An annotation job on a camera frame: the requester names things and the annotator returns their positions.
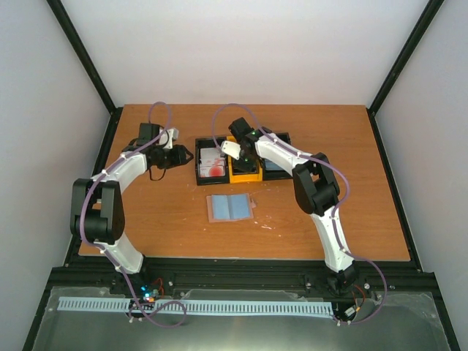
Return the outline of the yellow card bin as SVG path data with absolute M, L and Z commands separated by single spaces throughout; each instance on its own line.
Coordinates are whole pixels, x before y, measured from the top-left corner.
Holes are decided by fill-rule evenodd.
M 227 156 L 227 165 L 231 184 L 261 182 L 263 180 L 263 168 L 260 161 L 255 162 L 255 171 L 246 173 L 235 166 L 235 159 Z

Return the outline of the black card bin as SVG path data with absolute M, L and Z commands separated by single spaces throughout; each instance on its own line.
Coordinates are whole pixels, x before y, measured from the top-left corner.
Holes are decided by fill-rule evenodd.
M 198 186 L 230 182 L 227 157 L 211 138 L 195 140 L 195 178 Z
M 293 175 L 293 168 L 299 161 L 298 149 L 287 144 L 274 133 L 261 136 L 254 145 L 260 158 L 273 162 L 289 176 Z

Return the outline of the pink leather card holder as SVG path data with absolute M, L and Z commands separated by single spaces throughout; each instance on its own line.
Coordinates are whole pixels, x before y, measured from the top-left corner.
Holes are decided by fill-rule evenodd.
M 247 193 L 236 195 L 209 195 L 206 198 L 208 221 L 237 222 L 253 219 L 254 202 Z

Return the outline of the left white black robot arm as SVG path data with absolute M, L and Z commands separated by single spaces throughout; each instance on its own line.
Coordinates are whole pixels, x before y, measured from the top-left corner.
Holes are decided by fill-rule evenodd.
M 91 178 L 79 178 L 72 186 L 70 230 L 81 241 L 99 250 L 120 273 L 128 274 L 126 284 L 136 294 L 151 289 L 152 276 L 142 269 L 144 255 L 124 232 L 122 194 L 138 177 L 153 167 L 166 171 L 186 165 L 193 154 L 176 145 L 175 127 L 142 123 L 139 135 L 122 150 L 117 160 Z

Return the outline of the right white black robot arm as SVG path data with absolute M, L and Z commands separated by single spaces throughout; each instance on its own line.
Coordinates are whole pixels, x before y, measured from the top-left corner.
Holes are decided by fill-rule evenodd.
M 331 271 L 329 289 L 336 295 L 344 293 L 357 274 L 339 218 L 339 184 L 327 156 L 303 152 L 268 129 L 252 128 L 244 118 L 234 120 L 229 130 L 235 140 L 224 141 L 222 152 L 243 167 L 266 159 L 292 177 L 296 203 L 310 215 L 320 237 L 325 265 Z

